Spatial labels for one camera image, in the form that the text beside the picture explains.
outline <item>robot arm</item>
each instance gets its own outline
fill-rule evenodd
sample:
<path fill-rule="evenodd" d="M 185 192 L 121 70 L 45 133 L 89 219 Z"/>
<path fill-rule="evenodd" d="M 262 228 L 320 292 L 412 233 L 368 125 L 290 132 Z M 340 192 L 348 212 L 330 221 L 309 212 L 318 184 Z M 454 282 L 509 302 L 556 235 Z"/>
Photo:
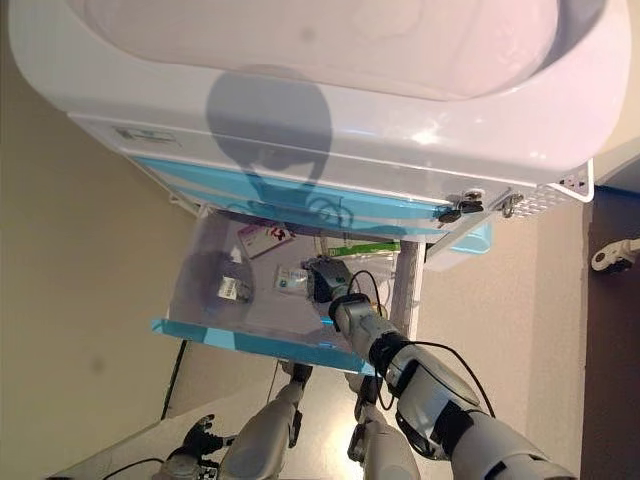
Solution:
<path fill-rule="evenodd" d="M 316 287 L 333 298 L 330 316 L 336 329 L 398 398 L 398 426 L 420 455 L 450 460 L 458 479 L 575 478 L 483 413 L 467 383 L 378 315 L 366 295 L 348 293 L 351 274 L 343 262 L 319 259 L 310 268 Z"/>

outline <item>transparent drawer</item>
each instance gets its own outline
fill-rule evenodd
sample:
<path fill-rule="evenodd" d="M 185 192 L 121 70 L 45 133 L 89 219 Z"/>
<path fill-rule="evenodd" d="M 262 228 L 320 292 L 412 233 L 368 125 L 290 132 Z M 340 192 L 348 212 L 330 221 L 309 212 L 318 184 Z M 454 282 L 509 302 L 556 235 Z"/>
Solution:
<path fill-rule="evenodd" d="M 283 226 L 211 207 L 201 210 L 168 317 L 154 321 L 154 330 L 222 348 L 368 371 L 370 367 L 335 331 L 326 315 L 328 304 L 316 304 L 304 292 L 278 288 L 276 275 L 283 269 L 299 269 L 302 262 L 326 252 L 327 245 L 374 244 L 388 239 L 347 238 L 340 232 L 286 224 L 291 238 L 287 235 L 287 241 L 255 255 L 270 243 L 256 238 L 258 244 L 263 243 L 248 248 L 246 235 L 243 243 L 239 232 L 251 225 L 262 233 Z M 424 246 L 401 241 L 396 248 L 395 252 L 388 248 L 340 258 L 352 272 L 368 269 L 373 273 L 389 319 L 413 337 Z M 357 288 L 375 298 L 368 278 L 358 278 Z"/>

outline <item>blue trim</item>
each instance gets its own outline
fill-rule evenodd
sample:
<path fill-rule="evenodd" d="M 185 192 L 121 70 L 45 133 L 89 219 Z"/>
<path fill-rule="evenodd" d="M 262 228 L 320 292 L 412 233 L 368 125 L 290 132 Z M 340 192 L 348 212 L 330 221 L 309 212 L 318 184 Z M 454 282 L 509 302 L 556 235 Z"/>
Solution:
<path fill-rule="evenodd" d="M 485 223 L 473 230 L 458 243 L 454 244 L 450 250 L 471 255 L 481 255 L 491 249 L 493 240 L 493 228 L 490 223 Z"/>
<path fill-rule="evenodd" d="M 371 235 L 394 235 L 396 237 L 402 237 L 405 235 L 437 235 L 443 233 L 442 230 L 433 228 L 385 225 L 366 222 L 364 220 L 354 218 L 318 215 L 302 210 L 290 210 L 273 205 L 265 205 L 259 202 L 239 200 L 222 195 L 215 195 L 213 193 L 201 192 L 200 190 L 194 190 L 192 188 L 181 187 L 178 185 L 170 185 L 170 187 L 187 195 L 200 198 L 207 203 L 217 205 L 225 210 L 254 215 L 261 218 L 268 218 L 269 220 L 297 223 L 299 225 L 308 225 L 332 230 L 353 231 Z M 461 239 L 451 247 L 451 250 L 471 255 L 483 254 L 488 252 L 491 248 L 491 237 L 491 225 L 486 223 Z"/>
<path fill-rule="evenodd" d="M 146 157 L 134 158 L 161 173 L 268 205 L 305 209 L 323 215 L 341 212 L 371 218 L 433 219 L 438 215 L 437 205 L 422 201 L 282 180 L 251 172 L 234 172 Z"/>
<path fill-rule="evenodd" d="M 336 350 L 332 344 L 322 342 L 317 347 L 219 328 L 157 319 L 151 322 L 157 333 L 192 340 L 227 350 L 238 350 L 270 357 L 286 358 L 302 363 L 323 365 L 351 372 L 373 374 L 372 367 L 354 353 Z"/>
<path fill-rule="evenodd" d="M 623 190 L 622 188 L 609 187 L 607 185 L 596 185 L 596 193 L 608 193 L 611 195 L 619 195 L 621 197 L 631 197 L 640 199 L 640 193 L 632 192 L 630 190 Z"/>

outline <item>floor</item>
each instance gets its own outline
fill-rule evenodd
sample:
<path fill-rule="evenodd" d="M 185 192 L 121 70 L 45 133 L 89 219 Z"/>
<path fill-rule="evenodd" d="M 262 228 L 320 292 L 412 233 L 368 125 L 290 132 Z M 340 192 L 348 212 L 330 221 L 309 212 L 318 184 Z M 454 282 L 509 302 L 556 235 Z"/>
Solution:
<path fill-rule="evenodd" d="M 580 470 L 586 316 L 585 225 L 590 211 L 567 204 L 528 219 L 499 219 L 494 247 L 446 272 L 425 272 L 418 338 L 448 343 L 472 365 L 498 418 L 556 462 Z M 454 369 L 458 365 L 442 357 Z M 215 413 L 217 431 L 237 432 L 264 405 L 275 360 L 199 344 L 186 351 L 169 418 L 66 472 L 99 478 L 174 449 L 191 424 Z M 274 391 L 286 380 L 277 373 Z M 281 478 L 359 478 L 346 457 L 354 395 L 343 374 L 316 368 L 301 403 L 303 429 Z M 447 463 L 420 459 L 423 478 L 451 478 Z M 156 466 L 118 479 L 146 478 Z"/>

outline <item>robot leg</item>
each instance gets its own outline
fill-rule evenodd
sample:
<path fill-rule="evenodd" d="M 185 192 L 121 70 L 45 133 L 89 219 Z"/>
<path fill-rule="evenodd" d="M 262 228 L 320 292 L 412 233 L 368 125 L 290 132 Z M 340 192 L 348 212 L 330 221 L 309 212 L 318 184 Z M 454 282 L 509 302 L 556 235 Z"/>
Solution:
<path fill-rule="evenodd" d="M 247 422 L 227 451 L 220 465 L 221 480 L 278 478 L 285 450 L 298 439 L 302 422 L 298 404 L 311 375 L 306 365 L 292 364 L 290 370 L 290 382 Z"/>

